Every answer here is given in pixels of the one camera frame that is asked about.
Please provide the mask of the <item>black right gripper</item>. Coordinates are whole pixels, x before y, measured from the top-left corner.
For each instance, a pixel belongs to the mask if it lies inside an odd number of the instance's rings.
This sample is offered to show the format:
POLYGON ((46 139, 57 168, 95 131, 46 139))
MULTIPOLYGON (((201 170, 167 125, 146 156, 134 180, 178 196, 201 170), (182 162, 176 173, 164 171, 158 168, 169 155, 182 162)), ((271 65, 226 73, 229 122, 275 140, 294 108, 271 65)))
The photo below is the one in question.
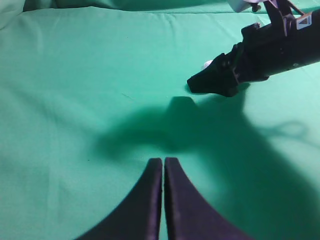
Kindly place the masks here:
POLYGON ((241 34, 239 57, 232 52, 218 55, 210 66, 187 80, 191 93, 233 97, 239 92, 238 82, 262 82, 300 67, 291 42, 277 35, 271 24, 261 27, 256 22, 242 28, 241 34))

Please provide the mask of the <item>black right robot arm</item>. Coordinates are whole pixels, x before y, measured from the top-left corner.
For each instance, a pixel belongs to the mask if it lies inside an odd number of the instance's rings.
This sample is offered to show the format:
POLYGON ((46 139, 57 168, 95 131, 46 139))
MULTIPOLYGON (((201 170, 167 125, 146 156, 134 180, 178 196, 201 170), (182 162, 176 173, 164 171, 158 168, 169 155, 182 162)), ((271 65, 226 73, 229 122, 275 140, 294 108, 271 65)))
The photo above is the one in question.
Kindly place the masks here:
POLYGON ((242 28, 241 42, 187 80, 189 91, 233 97, 241 84, 263 82, 319 62, 320 11, 299 18, 289 15, 285 20, 273 19, 265 26, 256 22, 242 28))

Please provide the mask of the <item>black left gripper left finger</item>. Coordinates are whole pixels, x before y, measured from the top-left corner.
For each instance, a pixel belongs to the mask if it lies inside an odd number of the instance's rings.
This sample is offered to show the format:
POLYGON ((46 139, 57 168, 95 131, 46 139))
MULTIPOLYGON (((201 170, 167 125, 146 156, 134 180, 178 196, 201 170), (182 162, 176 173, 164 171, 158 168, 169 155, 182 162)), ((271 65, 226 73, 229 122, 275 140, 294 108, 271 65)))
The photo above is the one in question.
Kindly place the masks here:
POLYGON ((162 160, 151 158, 121 203, 79 240, 157 240, 162 210, 162 160))

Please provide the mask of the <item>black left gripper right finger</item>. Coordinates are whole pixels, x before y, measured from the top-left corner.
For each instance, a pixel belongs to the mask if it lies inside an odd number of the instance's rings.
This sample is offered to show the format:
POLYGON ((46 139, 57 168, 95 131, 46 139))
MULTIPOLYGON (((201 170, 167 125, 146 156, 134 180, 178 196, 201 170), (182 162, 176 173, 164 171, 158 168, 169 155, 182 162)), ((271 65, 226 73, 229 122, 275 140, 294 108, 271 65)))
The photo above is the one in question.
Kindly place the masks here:
POLYGON ((179 159, 164 161, 164 209, 169 240, 251 240, 198 192, 179 159))

